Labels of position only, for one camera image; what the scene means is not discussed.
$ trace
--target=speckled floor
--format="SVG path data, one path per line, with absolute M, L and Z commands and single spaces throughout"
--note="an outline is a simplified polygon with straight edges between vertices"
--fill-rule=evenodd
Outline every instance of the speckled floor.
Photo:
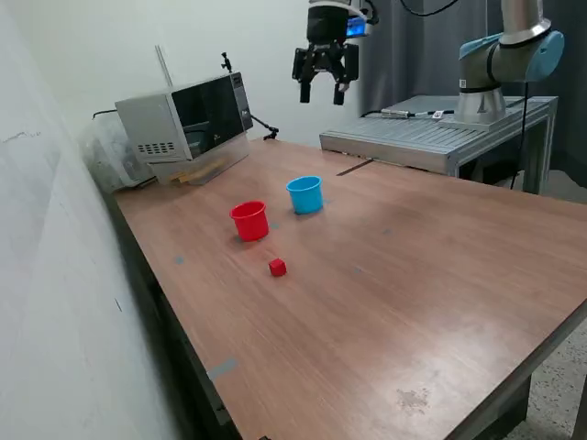
M 559 171 L 550 173 L 545 195 L 587 203 L 587 190 Z M 587 321 L 534 374 L 528 419 L 507 437 L 508 440 L 569 440 L 577 419 L 585 375 Z

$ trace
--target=black cable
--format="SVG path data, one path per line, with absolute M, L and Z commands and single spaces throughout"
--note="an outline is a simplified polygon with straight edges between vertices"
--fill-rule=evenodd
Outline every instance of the black cable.
M 92 119 L 95 119 L 96 116 L 98 115 L 105 115 L 106 113 L 116 113 L 118 110 L 103 110 L 101 112 L 96 112 L 94 113 L 94 116 L 92 116 Z
M 264 137 L 263 140 L 277 138 L 277 135 L 279 134 L 279 128 L 275 128 L 274 126 L 270 126 L 269 124 L 265 124 L 263 121 L 258 119 L 256 116 L 251 115 L 250 117 L 252 120 L 257 121 L 259 124 L 261 124 L 262 126 L 267 128 L 269 131 L 271 131 L 271 133 L 269 135 L 267 135 L 266 137 Z
M 157 177 L 151 177 L 150 179 L 146 179 L 145 181 L 142 181 L 137 186 L 134 186 L 131 189 L 132 190 L 142 190 L 146 186 L 151 185 L 152 183 L 154 183 L 156 181 L 157 181 Z
M 405 0 L 400 0 L 400 3 L 402 4 L 402 6 L 404 7 L 404 9 L 409 12 L 410 14 L 412 14 L 413 16 L 417 16 L 417 17 L 431 17 L 431 16 L 435 16 L 436 14 L 440 14 L 443 11 L 446 11 L 447 9 L 449 9 L 451 6 L 455 5 L 458 3 L 459 0 L 452 0 L 450 3 L 442 6 L 440 9 L 437 9 L 434 12 L 416 12 L 414 9 L 411 9 L 406 3 Z
M 437 110 L 430 110 L 427 112 L 418 112 L 418 113 L 408 113 L 406 118 L 410 118 L 410 117 L 417 117 L 417 116 L 422 116 L 422 115 L 428 115 L 428 116 L 432 116 L 434 113 L 436 113 Z M 444 115 L 454 115 L 455 111 L 454 110 L 443 110 L 442 113 Z M 371 110 L 370 112 L 364 113 L 362 114 L 360 117 L 365 117 L 368 115 L 383 115 L 383 112 L 381 110 Z
M 515 179 L 517 178 L 517 173 L 520 168 L 520 162 L 522 161 L 522 154 L 524 152 L 524 142 L 526 140 L 526 117 L 528 114 L 528 96 L 529 96 L 529 84 L 526 83 L 524 89 L 524 116 L 522 116 L 522 139 L 520 140 L 520 149 L 517 152 L 517 160 L 515 162 L 515 174 L 512 178 L 512 184 L 510 185 L 510 190 L 514 189 L 515 186 Z

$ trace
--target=cable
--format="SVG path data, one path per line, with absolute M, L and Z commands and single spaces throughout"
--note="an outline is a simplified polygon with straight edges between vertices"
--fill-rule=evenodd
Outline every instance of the cable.
M 251 115 L 250 117 L 254 121 L 257 121 L 259 124 L 261 124 L 262 126 L 264 126 L 265 128 L 267 128 L 269 131 L 271 131 L 271 133 L 269 135 L 267 135 L 266 137 L 264 137 L 263 140 L 276 139 L 277 138 L 277 135 L 279 134 L 279 128 L 275 128 L 274 126 L 270 126 L 269 124 L 265 124 L 263 121 L 261 121 L 260 119 L 258 119 L 256 116 Z
M 384 113 L 381 110 L 371 110 L 370 112 L 364 113 L 362 114 L 360 117 L 365 117 L 368 115 L 386 115 L 386 116 L 400 116 L 400 118 L 402 119 L 409 119 L 410 117 L 418 117 L 418 116 L 432 116 L 434 113 L 436 113 L 437 110 L 430 110 L 428 112 L 420 112 L 420 113 L 412 113 L 412 112 L 405 112 L 405 113 L 401 113 L 401 114 L 394 114 L 394 113 Z M 454 110 L 443 110 L 442 113 L 444 115 L 454 115 L 455 111 Z
M 416 12 L 414 9 L 411 9 L 406 3 L 405 0 L 400 0 L 400 3 L 402 4 L 402 6 L 404 7 L 404 9 L 409 12 L 410 14 L 412 14 L 413 16 L 416 17 L 431 17 L 431 16 L 435 16 L 436 14 L 440 14 L 443 11 L 446 11 L 447 9 L 449 9 L 451 6 L 455 5 L 458 3 L 459 0 L 452 0 L 450 3 L 448 3 L 447 5 L 442 6 L 440 9 L 437 9 L 434 12 Z
M 522 139 L 520 140 L 520 149 L 517 152 L 517 160 L 515 162 L 515 174 L 512 178 L 512 184 L 510 185 L 510 190 L 514 189 L 515 186 L 515 179 L 517 178 L 517 173 L 520 168 L 520 162 L 522 161 L 522 154 L 524 151 L 524 141 L 526 140 L 526 117 L 528 114 L 528 96 L 529 96 L 529 84 L 526 82 L 526 86 L 524 89 L 524 116 L 522 116 Z
M 485 0 L 485 37 L 489 37 L 489 0 Z
M 92 116 L 92 119 L 95 119 L 96 116 L 98 115 L 105 115 L 106 113 L 116 113 L 118 110 L 103 110 L 101 112 L 96 112 L 94 113 L 94 116 Z

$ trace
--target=wooden table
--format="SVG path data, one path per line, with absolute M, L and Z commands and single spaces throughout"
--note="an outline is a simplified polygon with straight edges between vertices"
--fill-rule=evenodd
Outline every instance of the wooden table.
M 117 196 L 243 438 L 471 439 L 587 316 L 587 206 L 252 147 L 205 187 Z M 327 204 L 296 216 L 305 174 Z M 271 233 L 242 244 L 251 199 Z

